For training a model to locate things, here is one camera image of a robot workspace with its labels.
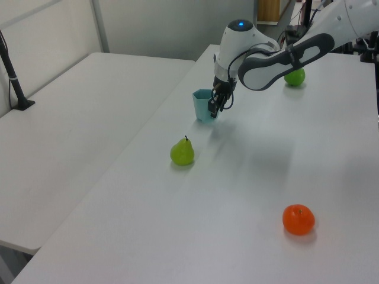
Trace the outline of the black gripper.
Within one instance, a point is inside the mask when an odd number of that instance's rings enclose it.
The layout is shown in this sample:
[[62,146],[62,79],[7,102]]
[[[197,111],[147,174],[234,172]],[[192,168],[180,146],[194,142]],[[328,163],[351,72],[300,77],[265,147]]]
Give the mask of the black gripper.
[[210,117],[217,118],[218,111],[222,111],[227,99],[230,99],[232,92],[235,90],[237,81],[234,78],[223,81],[217,76],[213,80],[214,95],[208,100],[208,110]]

